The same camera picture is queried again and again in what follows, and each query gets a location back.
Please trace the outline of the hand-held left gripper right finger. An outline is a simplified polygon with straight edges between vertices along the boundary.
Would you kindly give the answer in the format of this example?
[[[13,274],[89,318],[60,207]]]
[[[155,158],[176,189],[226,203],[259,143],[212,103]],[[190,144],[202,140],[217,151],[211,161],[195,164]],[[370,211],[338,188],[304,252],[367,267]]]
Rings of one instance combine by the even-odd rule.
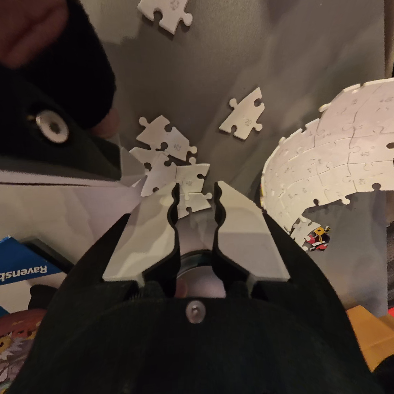
[[[256,203],[220,180],[214,185],[214,204],[212,268],[225,290],[237,282],[249,292],[258,282],[288,282],[288,270]]]

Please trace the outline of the yellow cardboard box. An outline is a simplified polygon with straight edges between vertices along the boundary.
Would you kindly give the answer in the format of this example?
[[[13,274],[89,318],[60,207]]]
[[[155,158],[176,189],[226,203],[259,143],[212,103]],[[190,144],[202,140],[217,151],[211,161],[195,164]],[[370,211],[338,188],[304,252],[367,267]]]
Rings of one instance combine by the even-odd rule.
[[[346,313],[364,359],[373,372],[382,361],[394,353],[393,308],[379,318],[362,306],[351,308]]]

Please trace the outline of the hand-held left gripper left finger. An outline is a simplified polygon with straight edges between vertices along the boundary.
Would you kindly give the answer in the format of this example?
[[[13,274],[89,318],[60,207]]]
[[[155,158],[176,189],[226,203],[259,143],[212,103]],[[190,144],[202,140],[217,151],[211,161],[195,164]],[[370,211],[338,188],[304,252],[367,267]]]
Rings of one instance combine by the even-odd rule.
[[[159,262],[176,251],[179,184],[170,182],[131,212],[116,248],[103,273],[103,280],[136,281],[143,287]]]

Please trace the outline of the partly built white puzzle ball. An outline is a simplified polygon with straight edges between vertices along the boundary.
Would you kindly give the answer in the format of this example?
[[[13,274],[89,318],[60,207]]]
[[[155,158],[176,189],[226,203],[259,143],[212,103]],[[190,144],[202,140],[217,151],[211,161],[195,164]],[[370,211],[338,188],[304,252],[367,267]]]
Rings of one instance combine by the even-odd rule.
[[[305,210],[348,196],[393,191],[394,79],[343,89],[323,105],[319,119],[278,146],[265,162],[260,204],[304,251],[325,250],[329,226],[303,216]]]

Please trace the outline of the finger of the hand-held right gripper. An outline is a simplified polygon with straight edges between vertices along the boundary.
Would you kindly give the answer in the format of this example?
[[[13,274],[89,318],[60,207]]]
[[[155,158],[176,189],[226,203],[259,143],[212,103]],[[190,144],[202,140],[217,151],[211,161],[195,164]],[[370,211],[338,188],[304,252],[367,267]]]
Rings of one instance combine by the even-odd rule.
[[[145,176],[145,167],[124,147],[120,148],[121,177],[111,180],[84,170],[36,161],[1,159],[0,183],[33,186],[129,187]]]
[[[1,185],[1,203],[21,204],[29,213],[86,212],[90,215],[130,213],[142,200],[133,187]]]

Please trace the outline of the pile of white puzzle pieces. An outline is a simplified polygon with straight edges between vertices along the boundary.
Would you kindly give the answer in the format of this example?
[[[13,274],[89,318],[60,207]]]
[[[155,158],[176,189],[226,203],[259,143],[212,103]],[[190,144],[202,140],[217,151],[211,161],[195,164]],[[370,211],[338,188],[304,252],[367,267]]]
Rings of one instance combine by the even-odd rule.
[[[141,196],[150,196],[176,182],[180,194],[178,217],[184,218],[189,215],[188,210],[195,213],[211,209],[212,194],[202,192],[210,164],[197,163],[198,148],[192,146],[176,127],[167,131],[169,124],[170,121],[164,116],[158,116],[150,122],[140,117],[139,125],[143,131],[136,140],[149,146],[149,149],[136,146],[129,153],[142,165],[149,165],[149,168],[145,168],[146,180]]]

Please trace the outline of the colourful printed puzzle box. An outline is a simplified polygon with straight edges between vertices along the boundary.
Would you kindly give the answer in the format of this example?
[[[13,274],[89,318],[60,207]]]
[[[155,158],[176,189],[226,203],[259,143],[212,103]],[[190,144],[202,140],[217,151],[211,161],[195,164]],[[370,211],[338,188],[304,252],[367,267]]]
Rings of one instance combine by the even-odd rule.
[[[0,241],[0,389],[6,393],[32,348],[54,294],[74,264],[38,239]]]

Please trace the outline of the flat white jigsaw piece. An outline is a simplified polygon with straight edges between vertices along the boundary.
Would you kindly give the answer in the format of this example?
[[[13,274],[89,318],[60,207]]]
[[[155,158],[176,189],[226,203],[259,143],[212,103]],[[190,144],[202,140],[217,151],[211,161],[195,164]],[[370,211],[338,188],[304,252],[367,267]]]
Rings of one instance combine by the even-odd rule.
[[[229,106],[233,111],[219,126],[219,130],[229,134],[232,132],[232,128],[235,127],[233,135],[241,140],[246,140],[252,129],[261,131],[262,124],[258,123],[258,119],[263,113],[265,105],[263,102],[255,105],[255,102],[261,99],[260,87],[253,90],[240,102],[237,102],[235,98],[231,98]]]
[[[188,0],[141,0],[137,9],[150,21],[160,12],[159,26],[174,35],[180,21],[187,27],[193,22],[192,14],[185,12],[187,4]]]

